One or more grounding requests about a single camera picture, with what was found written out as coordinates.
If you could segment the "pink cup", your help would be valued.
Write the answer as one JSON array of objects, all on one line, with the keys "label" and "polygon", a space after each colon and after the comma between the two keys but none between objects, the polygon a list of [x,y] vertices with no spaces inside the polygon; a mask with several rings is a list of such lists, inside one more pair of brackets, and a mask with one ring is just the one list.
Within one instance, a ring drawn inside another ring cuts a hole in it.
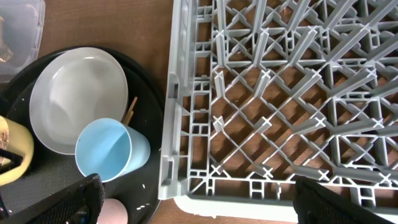
[{"label": "pink cup", "polygon": [[127,224],[128,214],[125,206],[114,198],[104,200],[97,224]]}]

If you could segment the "brown snack wrapper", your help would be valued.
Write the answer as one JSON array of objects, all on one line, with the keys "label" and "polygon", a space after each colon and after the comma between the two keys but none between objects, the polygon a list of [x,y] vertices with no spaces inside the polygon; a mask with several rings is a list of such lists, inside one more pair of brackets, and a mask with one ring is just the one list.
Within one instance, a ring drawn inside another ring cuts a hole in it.
[{"label": "brown snack wrapper", "polygon": [[0,26],[0,61],[1,63],[6,63],[11,59],[13,56],[13,52],[10,50],[9,46],[5,43],[4,37],[3,37],[3,24],[4,24],[4,19],[1,17],[1,26]]}]

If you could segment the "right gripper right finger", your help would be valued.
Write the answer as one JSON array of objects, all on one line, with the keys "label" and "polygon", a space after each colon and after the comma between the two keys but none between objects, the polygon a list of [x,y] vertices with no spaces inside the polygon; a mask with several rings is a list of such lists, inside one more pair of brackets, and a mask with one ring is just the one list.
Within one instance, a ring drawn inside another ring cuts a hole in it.
[{"label": "right gripper right finger", "polygon": [[374,205],[373,190],[361,187],[353,198],[351,202],[312,179],[299,177],[295,182],[293,205],[299,223],[392,223],[358,204],[364,200]]}]

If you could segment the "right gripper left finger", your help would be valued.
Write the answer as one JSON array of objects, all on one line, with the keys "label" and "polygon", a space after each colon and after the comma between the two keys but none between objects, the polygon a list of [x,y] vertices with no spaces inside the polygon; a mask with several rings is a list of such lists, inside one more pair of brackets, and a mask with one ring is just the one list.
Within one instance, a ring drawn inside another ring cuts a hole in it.
[{"label": "right gripper left finger", "polygon": [[91,174],[13,215],[1,203],[1,223],[96,223],[104,203],[99,174]]}]

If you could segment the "yellow bowl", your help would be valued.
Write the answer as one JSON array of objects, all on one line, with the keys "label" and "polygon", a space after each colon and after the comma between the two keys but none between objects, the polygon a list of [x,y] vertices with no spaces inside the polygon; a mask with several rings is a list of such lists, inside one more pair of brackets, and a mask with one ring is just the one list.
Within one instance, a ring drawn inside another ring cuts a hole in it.
[{"label": "yellow bowl", "polygon": [[[34,140],[30,131],[23,125],[1,116],[1,149],[23,157],[22,164],[1,174],[1,186],[22,177],[27,171],[34,155]],[[1,157],[1,165],[10,163]]]}]

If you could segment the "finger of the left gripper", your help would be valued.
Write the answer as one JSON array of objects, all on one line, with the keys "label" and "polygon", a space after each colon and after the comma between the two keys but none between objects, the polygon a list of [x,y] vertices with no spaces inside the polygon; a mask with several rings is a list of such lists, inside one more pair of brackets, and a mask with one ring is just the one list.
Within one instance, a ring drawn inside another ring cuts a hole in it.
[{"label": "finger of the left gripper", "polygon": [[19,167],[22,164],[23,157],[15,154],[13,152],[7,151],[5,149],[1,149],[1,157],[5,159],[9,159],[10,163],[6,165],[1,165],[1,174],[8,172],[16,167]]}]

